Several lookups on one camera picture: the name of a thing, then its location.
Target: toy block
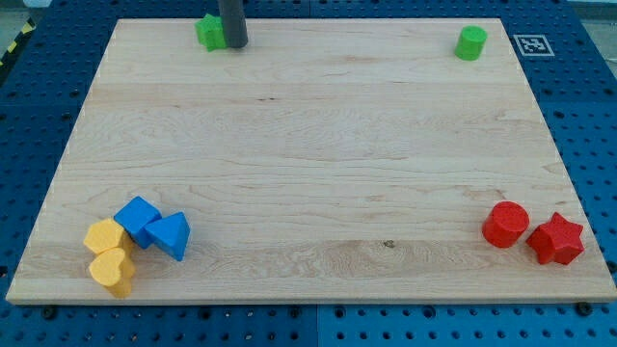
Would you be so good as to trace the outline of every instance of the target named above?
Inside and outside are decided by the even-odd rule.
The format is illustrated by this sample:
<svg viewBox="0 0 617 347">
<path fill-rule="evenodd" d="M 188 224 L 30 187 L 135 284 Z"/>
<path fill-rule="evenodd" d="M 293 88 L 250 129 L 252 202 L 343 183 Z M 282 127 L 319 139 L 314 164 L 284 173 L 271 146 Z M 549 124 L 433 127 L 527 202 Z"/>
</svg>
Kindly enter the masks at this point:
<svg viewBox="0 0 617 347">
<path fill-rule="evenodd" d="M 191 232 L 184 213 L 178 212 L 146 226 L 146 231 L 158 248 L 177 261 L 184 257 L 184 250 Z"/>
<path fill-rule="evenodd" d="M 462 60 L 474 61 L 480 58 L 488 34 L 484 29 L 470 25 L 461 30 L 454 54 Z"/>
<path fill-rule="evenodd" d="M 126 298 L 131 293 L 131 278 L 135 265 L 121 248 L 103 252 L 90 264 L 90 275 L 116 298 Z"/>
<path fill-rule="evenodd" d="M 529 227 L 529 216 L 522 206 L 512 201 L 497 203 L 482 225 L 484 238 L 493 246 L 514 245 Z"/>
<path fill-rule="evenodd" d="M 580 241 L 582 230 L 582 225 L 572 223 L 555 212 L 550 221 L 533 230 L 526 242 L 538 254 L 540 264 L 554 261 L 568 265 L 585 250 Z"/>
<path fill-rule="evenodd" d="M 142 197 L 131 200 L 114 216 L 139 247 L 146 249 L 152 240 L 144 230 L 148 223 L 161 219 L 161 213 Z"/>
<path fill-rule="evenodd" d="M 206 14 L 202 20 L 195 23 L 195 31 L 198 41 L 207 48 L 208 52 L 227 48 L 221 17 Z"/>
<path fill-rule="evenodd" d="M 96 255 L 113 248 L 122 248 L 131 254 L 134 245 L 124 228 L 112 218 L 91 225 L 84 239 L 84 246 Z"/>
</svg>

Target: wood grain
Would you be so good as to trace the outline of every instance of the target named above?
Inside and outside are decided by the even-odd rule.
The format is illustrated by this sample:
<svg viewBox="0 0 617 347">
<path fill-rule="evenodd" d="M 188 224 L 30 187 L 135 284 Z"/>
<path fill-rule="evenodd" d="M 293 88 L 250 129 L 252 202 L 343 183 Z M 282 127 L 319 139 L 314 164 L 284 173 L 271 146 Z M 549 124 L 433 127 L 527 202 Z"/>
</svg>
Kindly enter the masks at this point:
<svg viewBox="0 0 617 347">
<path fill-rule="evenodd" d="M 558 303 L 617 297 L 497 19 L 249 20 L 206 53 L 193 20 L 120 20 L 7 296 L 14 304 Z M 489 33 L 474 63 L 461 28 Z M 141 195 L 192 227 L 183 262 L 136 250 L 133 293 L 87 273 L 90 224 Z M 480 233 L 584 224 L 574 263 Z"/>
</svg>

